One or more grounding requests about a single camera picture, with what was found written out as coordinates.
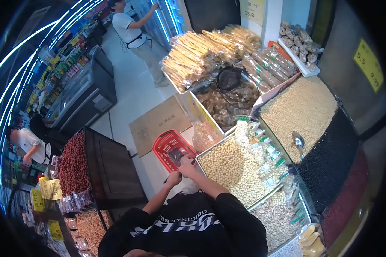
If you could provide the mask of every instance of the dark hair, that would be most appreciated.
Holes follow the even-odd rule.
[[[108,3],[108,5],[109,5],[110,11],[113,10],[112,7],[113,7],[113,6],[116,6],[116,3],[121,2],[121,1],[123,1],[123,0],[108,0],[107,3]]]
[[[16,128],[13,127],[13,126],[7,126],[7,127],[5,128],[5,136],[6,136],[7,141],[10,142],[10,134],[11,134],[11,130],[15,130],[15,129],[16,129]]]

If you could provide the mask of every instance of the man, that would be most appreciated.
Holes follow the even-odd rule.
[[[104,235],[99,257],[267,256],[266,230],[229,191],[196,171],[188,156],[140,210],[128,210]],[[180,173],[204,193],[179,193],[163,205]]]
[[[5,128],[6,139],[15,146],[20,146],[26,154],[23,163],[31,165],[32,159],[40,164],[49,164],[53,155],[61,156],[60,150],[50,143],[43,142],[29,129],[16,129],[13,126]]]
[[[133,18],[124,13],[125,0],[109,0],[109,6],[114,10],[112,24],[117,34],[124,41],[126,47],[142,59],[153,76],[155,87],[165,87],[169,83],[160,69],[161,57],[157,51],[153,51],[146,36],[140,28],[151,18],[155,10],[159,9],[158,4],[152,5],[150,11],[135,22]]]
[[[30,117],[30,130],[38,138],[43,140],[45,143],[52,143],[59,149],[63,149],[64,145],[69,140],[68,137],[61,134],[57,129],[49,128],[46,125],[53,124],[54,121],[48,121],[43,119],[40,114],[33,111],[29,112]]]

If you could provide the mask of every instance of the black t-shirt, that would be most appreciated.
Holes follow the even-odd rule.
[[[164,256],[267,256],[266,230],[229,193],[178,194],[155,214],[132,208],[106,232],[99,257],[132,249]]]
[[[30,130],[41,140],[45,140],[48,127],[43,123],[43,117],[39,114],[36,114],[30,119]]]

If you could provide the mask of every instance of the white tile floor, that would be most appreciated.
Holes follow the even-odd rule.
[[[154,87],[153,78],[146,64],[130,50],[127,53],[122,51],[120,39],[112,26],[103,36],[102,48],[113,64],[114,83],[116,85],[117,104],[110,109],[113,139],[125,145],[130,154],[133,155],[137,150],[129,124],[174,95],[176,91],[171,85],[165,88]],[[91,128],[112,138],[108,113],[95,121]],[[193,128],[191,127],[181,135],[191,144]],[[141,158],[136,156],[133,158],[133,162],[144,192],[150,199],[161,189],[169,173],[153,152],[149,152]],[[169,197],[173,197],[190,182],[189,179],[183,178],[183,181],[173,189]]]

